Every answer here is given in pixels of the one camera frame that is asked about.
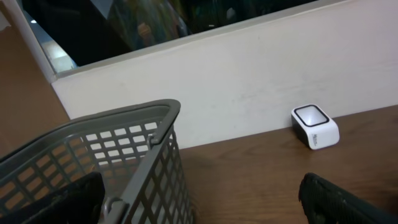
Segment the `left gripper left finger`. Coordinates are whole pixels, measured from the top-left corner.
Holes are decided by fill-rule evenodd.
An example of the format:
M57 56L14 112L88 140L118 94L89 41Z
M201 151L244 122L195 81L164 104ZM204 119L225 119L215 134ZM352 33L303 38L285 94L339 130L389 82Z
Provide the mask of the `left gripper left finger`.
M105 196L102 175L91 172L40 200L1 218L1 224L97 224Z

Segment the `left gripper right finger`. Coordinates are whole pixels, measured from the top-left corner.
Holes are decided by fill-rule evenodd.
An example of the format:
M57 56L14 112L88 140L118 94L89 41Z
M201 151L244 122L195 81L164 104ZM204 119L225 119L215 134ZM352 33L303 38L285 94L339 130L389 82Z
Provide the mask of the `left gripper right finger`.
M309 224L397 223L396 216L311 172L300 183L298 199Z

